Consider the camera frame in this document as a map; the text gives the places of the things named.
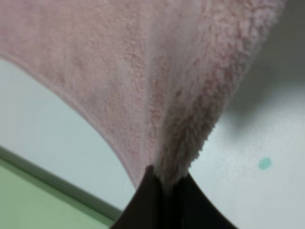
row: teal dot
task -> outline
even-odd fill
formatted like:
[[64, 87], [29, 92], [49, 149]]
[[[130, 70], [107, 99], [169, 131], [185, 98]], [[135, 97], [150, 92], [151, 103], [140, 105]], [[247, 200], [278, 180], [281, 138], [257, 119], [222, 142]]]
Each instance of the teal dot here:
[[258, 167], [261, 170], [268, 169], [271, 166], [271, 159], [269, 157], [264, 157], [263, 159], [260, 160]]

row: pink towel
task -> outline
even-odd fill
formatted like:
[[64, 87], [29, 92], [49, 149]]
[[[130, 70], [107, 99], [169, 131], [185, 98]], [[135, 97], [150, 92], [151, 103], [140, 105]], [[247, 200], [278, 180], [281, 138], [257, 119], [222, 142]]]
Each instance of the pink towel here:
[[285, 0], [0, 0], [0, 55], [80, 113], [137, 186], [187, 174]]

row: white wall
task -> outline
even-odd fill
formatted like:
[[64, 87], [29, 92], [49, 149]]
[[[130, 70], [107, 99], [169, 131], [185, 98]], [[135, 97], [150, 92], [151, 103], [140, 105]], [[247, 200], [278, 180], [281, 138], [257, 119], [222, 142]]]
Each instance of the white wall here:
[[[305, 222], [305, 2], [289, 1], [191, 174], [239, 228]], [[74, 111], [0, 62], [0, 144], [123, 209], [134, 193], [123, 167]], [[272, 163], [259, 168], [263, 158]]]

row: white surface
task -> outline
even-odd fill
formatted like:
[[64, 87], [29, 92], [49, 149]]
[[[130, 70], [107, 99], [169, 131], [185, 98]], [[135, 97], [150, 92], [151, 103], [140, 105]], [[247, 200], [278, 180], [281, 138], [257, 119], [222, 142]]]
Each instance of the white surface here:
[[[239, 228], [305, 228], [305, 1], [291, 0], [191, 173]], [[75, 112], [0, 62], [0, 144], [123, 209], [121, 164]], [[272, 165], [260, 170], [259, 161]]]

